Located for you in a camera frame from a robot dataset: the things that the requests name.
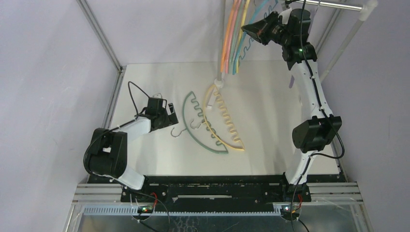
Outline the teal plastic hanger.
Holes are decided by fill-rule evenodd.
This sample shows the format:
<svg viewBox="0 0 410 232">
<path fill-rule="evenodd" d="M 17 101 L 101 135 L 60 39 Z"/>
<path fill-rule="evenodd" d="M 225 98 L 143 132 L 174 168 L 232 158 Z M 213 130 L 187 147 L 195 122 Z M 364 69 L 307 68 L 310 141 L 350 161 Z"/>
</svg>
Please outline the teal plastic hanger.
<svg viewBox="0 0 410 232">
<path fill-rule="evenodd" d="M 256 6 L 252 16 L 250 17 L 250 19 L 248 21 L 248 23 L 253 23 L 255 21 L 256 16 L 259 15 L 260 11 L 269 2 L 270 2 L 269 0 L 263 0 L 263 2 L 259 6 Z M 267 11 L 264 14 L 264 17 L 267 17 L 271 12 L 273 12 L 273 10 L 278 5 L 278 3 L 279 3 L 279 1 L 275 0 L 273 5 L 269 5 L 268 8 L 267 8 Z M 245 57 L 246 52 L 251 47 L 252 39 L 250 38 L 248 46 L 245 46 L 245 48 L 243 48 L 246 36 L 247 36 L 247 34 L 245 32 L 242 32 L 240 40 L 239 40 L 239 45 L 238 45 L 238 48 L 237 48 L 235 56 L 234 56 L 232 75 L 235 75 L 239 72 L 240 60 L 242 60 Z"/>
</svg>

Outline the light green plastic hanger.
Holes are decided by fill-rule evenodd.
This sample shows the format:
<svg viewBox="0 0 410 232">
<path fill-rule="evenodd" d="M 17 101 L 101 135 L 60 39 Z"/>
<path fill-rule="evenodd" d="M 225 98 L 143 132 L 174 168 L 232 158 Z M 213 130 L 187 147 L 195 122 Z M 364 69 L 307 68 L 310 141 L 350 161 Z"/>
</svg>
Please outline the light green plastic hanger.
<svg viewBox="0 0 410 232">
<path fill-rule="evenodd" d="M 241 17 L 242 17 L 242 11 L 243 11 L 243 7 L 245 4 L 245 0 L 242 0 L 242 5 L 239 9 L 239 12 L 237 14 L 237 19 L 236 19 L 236 23 L 235 23 L 235 28 L 234 28 L 234 32 L 233 32 L 233 39 L 232 39 L 232 44 L 231 44 L 231 52 L 230 52 L 230 60 L 229 60 L 229 72 L 231 73 L 233 71 L 233 60 L 234 60 L 234 50 L 235 50 L 235 46 L 237 43 L 237 37 L 238 37 L 238 28 L 241 22 Z"/>
</svg>

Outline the orange plastic hanger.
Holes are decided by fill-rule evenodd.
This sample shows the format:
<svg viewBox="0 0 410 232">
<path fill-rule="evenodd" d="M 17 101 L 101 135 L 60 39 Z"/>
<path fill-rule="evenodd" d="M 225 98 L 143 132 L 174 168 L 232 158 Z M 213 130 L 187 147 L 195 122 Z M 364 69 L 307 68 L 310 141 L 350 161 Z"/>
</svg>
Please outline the orange plastic hanger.
<svg viewBox="0 0 410 232">
<path fill-rule="evenodd" d="M 228 73 L 228 49 L 230 46 L 228 43 L 231 41 L 230 39 L 230 33 L 231 33 L 231 27 L 234 25 L 236 15 L 238 12 L 238 9 L 240 7 L 241 1 L 240 0 L 234 0 L 232 7 L 229 12 L 228 16 L 228 21 L 226 23 L 226 29 L 224 31 L 224 37 L 223 37 L 223 43 L 222 43 L 222 52 L 221 52 L 221 61 L 220 61 L 220 72 L 221 73 Z"/>
</svg>

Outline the pink plastic hanger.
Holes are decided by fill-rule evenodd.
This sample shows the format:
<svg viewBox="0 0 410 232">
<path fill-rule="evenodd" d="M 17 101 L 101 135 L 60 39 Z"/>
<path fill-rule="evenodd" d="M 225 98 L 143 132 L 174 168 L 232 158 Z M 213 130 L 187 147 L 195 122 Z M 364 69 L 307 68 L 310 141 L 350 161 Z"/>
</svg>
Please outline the pink plastic hanger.
<svg viewBox="0 0 410 232">
<path fill-rule="evenodd" d="M 226 40 L 226 47 L 225 47 L 225 73 L 228 74 L 229 72 L 229 60 L 230 60 L 230 52 L 231 52 L 231 44 L 232 44 L 232 39 L 233 39 L 233 32 L 235 28 L 235 23 L 237 19 L 237 14 L 239 12 L 239 9 L 242 5 L 241 0 L 235 0 L 231 13 L 230 13 L 230 19 L 228 20 L 229 26 L 228 26 L 228 32 L 227 32 L 227 40 Z"/>
</svg>

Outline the purple plastic hanger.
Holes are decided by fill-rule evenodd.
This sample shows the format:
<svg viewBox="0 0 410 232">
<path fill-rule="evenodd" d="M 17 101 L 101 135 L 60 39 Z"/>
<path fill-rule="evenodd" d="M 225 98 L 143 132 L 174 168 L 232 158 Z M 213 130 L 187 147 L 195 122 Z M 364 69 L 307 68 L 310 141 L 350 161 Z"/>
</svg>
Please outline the purple plastic hanger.
<svg viewBox="0 0 410 232">
<path fill-rule="evenodd" d="M 315 9 L 296 8 L 291 10 L 287 24 L 291 35 L 291 42 L 287 48 L 288 69 L 294 64 L 301 63 L 303 60 L 317 60 L 317 52 L 314 45 L 309 41 L 309 33 L 316 16 Z"/>
</svg>

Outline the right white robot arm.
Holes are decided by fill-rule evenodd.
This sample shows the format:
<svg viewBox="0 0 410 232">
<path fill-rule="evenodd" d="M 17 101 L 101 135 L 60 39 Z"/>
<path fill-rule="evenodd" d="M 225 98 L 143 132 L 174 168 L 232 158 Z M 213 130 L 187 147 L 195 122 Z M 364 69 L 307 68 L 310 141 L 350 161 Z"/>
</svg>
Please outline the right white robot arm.
<svg viewBox="0 0 410 232">
<path fill-rule="evenodd" d="M 307 180 L 307 173 L 321 151 L 329 145 L 342 125 L 327 104 L 318 74 L 317 54 L 308 41 L 311 14 L 306 9 L 272 12 L 266 18 L 242 26 L 242 31 L 260 44 L 274 42 L 281 46 L 282 57 L 294 77 L 301 98 L 301 124 L 292 131 L 296 148 L 284 175 L 286 184 L 280 197 L 292 201 L 298 196 L 297 184 Z"/>
</svg>

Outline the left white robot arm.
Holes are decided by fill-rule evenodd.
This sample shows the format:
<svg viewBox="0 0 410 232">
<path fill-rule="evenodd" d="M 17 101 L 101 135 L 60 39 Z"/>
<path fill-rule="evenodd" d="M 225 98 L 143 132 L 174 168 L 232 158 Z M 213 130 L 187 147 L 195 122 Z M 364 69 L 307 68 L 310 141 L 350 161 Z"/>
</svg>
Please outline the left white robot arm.
<svg viewBox="0 0 410 232">
<path fill-rule="evenodd" d="M 135 117 L 113 129 L 97 128 L 87 147 L 83 166 L 87 173 L 111 178 L 132 189 L 132 195 L 144 202 L 150 198 L 151 188 L 145 176 L 138 173 L 129 161 L 129 143 L 150 132 L 178 124 L 174 105 L 166 99 L 150 97 L 147 106 Z"/>
</svg>

